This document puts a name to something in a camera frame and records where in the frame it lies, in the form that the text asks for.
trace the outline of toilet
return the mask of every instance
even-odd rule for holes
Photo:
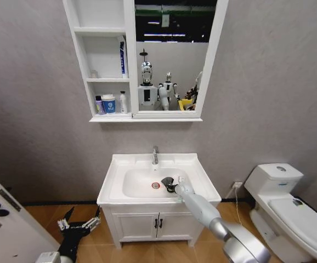
[[[285,263],[317,259],[317,212],[290,194],[302,176],[286,163],[261,164],[245,182],[256,200],[251,220]]]

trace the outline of sink drain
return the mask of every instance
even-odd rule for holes
[[[160,188],[160,184],[159,184],[158,182],[153,182],[153,183],[151,184],[151,187],[152,187],[153,189],[159,189],[159,188]]]

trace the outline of sink countertop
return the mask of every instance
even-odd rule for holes
[[[183,176],[190,181],[197,195],[209,202],[220,202],[221,197],[197,158],[196,153],[159,153],[158,165],[152,165],[152,153],[112,155],[112,161],[101,188],[97,204],[178,204],[182,199],[168,193],[161,183],[164,177]],[[151,182],[159,182],[153,189]]]

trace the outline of yellow object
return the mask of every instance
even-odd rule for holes
[[[184,106],[185,105],[192,105],[193,104],[193,100],[187,100],[187,99],[178,100],[178,104],[179,104],[180,110],[181,111],[185,111]]]

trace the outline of wall outlet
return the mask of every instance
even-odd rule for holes
[[[242,182],[240,181],[236,181],[233,183],[233,185],[231,186],[232,189],[239,189],[242,186]]]

